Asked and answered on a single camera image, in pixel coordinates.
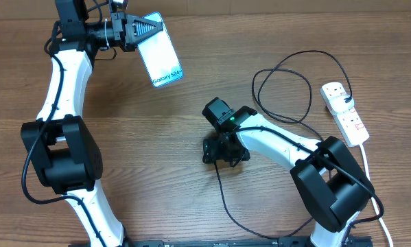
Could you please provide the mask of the blue Samsung Galaxy smartphone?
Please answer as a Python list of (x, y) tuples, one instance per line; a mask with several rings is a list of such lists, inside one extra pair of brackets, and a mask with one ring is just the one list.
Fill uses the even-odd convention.
[(153, 87), (158, 88), (183, 78), (183, 69), (161, 14), (154, 12), (144, 18), (161, 22), (163, 25), (162, 31), (138, 44)]

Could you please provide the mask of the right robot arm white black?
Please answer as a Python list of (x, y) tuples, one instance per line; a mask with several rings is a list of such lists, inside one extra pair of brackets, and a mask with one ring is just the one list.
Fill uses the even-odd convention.
[(203, 142), (205, 164), (234, 167), (258, 152), (289, 171), (305, 208), (315, 220), (308, 246), (346, 246), (351, 229), (375, 189), (346, 145), (335, 137), (308, 139), (269, 122), (256, 110), (234, 110), (216, 97), (202, 115), (216, 136)]

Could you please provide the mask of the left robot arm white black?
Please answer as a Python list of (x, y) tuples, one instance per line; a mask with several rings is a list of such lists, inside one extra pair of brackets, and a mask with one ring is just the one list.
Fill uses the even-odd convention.
[(55, 201), (70, 204), (89, 236), (90, 246), (131, 246), (102, 188), (102, 153), (82, 110), (86, 85), (101, 50), (136, 51), (166, 32), (159, 13), (126, 13), (125, 1), (109, 1), (110, 19), (89, 22), (83, 1), (57, 1), (59, 14), (44, 50), (52, 63), (47, 98), (36, 119), (21, 126), (27, 150), (24, 168), (34, 168)]

